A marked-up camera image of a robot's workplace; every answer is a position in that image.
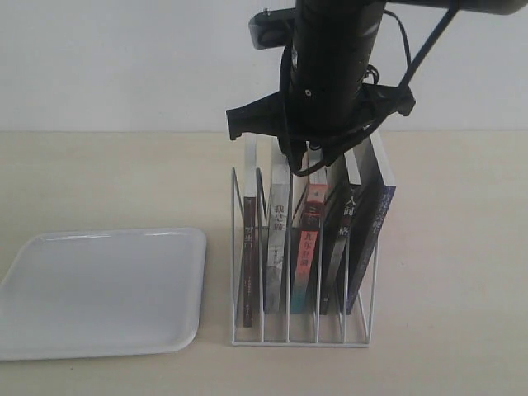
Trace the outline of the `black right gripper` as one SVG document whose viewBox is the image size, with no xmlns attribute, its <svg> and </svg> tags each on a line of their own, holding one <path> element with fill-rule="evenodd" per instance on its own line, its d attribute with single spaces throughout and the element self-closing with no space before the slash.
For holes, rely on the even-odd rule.
<svg viewBox="0 0 528 396">
<path fill-rule="evenodd" d="M 408 86 L 361 83 L 359 90 L 343 92 L 306 89 L 280 83 L 280 90 L 247 105 L 226 111 L 229 138 L 243 134 L 275 137 L 289 163 L 301 163 L 308 145 L 322 149 L 321 163 L 364 141 L 393 115 L 409 116 L 415 98 Z"/>
</svg>

